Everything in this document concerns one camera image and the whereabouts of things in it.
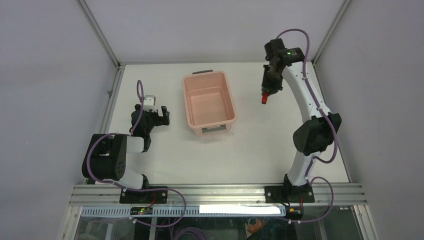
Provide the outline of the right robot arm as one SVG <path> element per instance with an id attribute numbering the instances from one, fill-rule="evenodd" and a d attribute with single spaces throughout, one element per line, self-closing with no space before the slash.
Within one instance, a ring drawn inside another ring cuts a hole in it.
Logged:
<path id="1" fill-rule="evenodd" d="M 264 65 L 261 83 L 262 104 L 283 89 L 287 82 L 300 110 L 302 125 L 293 133 L 296 154 L 289 172 L 284 176 L 279 194 L 289 203 L 312 192 L 310 171 L 322 152 L 337 145 L 337 131 L 342 123 L 338 113 L 332 113 L 309 81 L 306 57 L 298 47 L 287 48 L 280 38 L 264 46 L 268 64 Z"/>

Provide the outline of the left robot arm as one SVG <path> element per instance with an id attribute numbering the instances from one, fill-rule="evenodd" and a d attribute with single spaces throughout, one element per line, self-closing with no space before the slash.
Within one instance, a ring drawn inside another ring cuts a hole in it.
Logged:
<path id="1" fill-rule="evenodd" d="M 149 180 L 127 166 L 127 154 L 147 152 L 153 128 L 170 124 L 167 107 L 161 106 L 160 111 L 162 114 L 153 105 L 136 104 L 128 134 L 93 134 L 81 167 L 83 176 L 130 190 L 138 203 L 147 202 L 151 196 Z"/>

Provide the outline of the red handled screwdriver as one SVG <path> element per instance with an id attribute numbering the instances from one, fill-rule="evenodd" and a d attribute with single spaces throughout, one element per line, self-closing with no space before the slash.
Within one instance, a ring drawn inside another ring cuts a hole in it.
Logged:
<path id="1" fill-rule="evenodd" d="M 262 103 L 263 105 L 266 105 L 266 104 L 267 104 L 268 97 L 269 97 L 268 92 L 264 92 L 264 93 L 262 94 L 262 97 L 261 97 L 261 103 Z"/>

